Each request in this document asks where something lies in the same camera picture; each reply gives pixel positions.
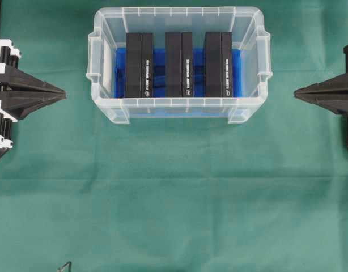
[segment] black cartridge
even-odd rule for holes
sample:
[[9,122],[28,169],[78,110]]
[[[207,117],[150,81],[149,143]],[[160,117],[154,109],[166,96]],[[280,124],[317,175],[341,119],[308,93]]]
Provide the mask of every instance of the black cartridge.
[[165,96],[181,97],[181,33],[165,33]]
[[193,82],[193,39],[191,32],[181,33],[182,96],[194,96]]
[[126,34],[125,97],[141,97],[141,33]]
[[154,38],[152,33],[142,34],[142,74],[141,74],[141,97],[153,97],[152,80],[153,80],[153,55],[154,55]]
[[220,32],[206,32],[205,36],[205,97],[222,94],[222,43]]
[[222,97],[233,97],[232,32],[222,32]]

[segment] green fabric backdrop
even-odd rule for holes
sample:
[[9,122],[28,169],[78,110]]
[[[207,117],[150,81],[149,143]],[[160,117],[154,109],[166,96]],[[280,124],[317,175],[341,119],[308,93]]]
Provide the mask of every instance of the green fabric backdrop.
[[163,4],[189,2],[3,0],[20,68],[68,99],[16,125],[0,160],[0,271],[348,271],[341,117],[292,97],[345,71],[348,0],[191,1],[263,11],[268,100],[242,125],[114,125],[86,79],[94,14]]

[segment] green cloth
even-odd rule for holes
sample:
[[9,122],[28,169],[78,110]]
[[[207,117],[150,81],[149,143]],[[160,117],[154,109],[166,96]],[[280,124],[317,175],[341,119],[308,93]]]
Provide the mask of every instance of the green cloth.
[[94,14],[163,4],[189,2],[3,0],[19,67],[68,99],[15,125],[0,160],[0,271],[348,271],[342,118],[293,98],[345,71],[348,0],[191,1],[263,11],[268,100],[242,125],[112,124],[86,79]]

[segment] clear plastic bin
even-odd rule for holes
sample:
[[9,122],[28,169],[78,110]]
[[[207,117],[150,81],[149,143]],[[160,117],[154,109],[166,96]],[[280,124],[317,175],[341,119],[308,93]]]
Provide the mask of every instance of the clear plastic bin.
[[[240,50],[241,98],[115,99],[116,50],[126,46],[127,32],[152,32],[155,48],[165,47],[165,32],[193,32],[193,47],[202,48],[205,32],[232,32],[232,48]],[[273,75],[270,34],[255,7],[113,7],[95,15],[88,35],[87,78],[93,101],[116,124],[130,118],[222,117],[243,123],[265,102]]]

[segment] blue liner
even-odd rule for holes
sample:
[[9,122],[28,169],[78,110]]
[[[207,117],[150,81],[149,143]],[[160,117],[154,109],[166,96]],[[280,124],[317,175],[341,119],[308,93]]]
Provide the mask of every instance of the blue liner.
[[[242,97],[240,50],[232,50],[234,97]],[[125,92],[126,49],[118,48],[114,77],[116,92],[114,98],[123,98]],[[203,49],[193,50],[194,97],[204,97]],[[154,97],[165,97],[165,49],[154,50]]]

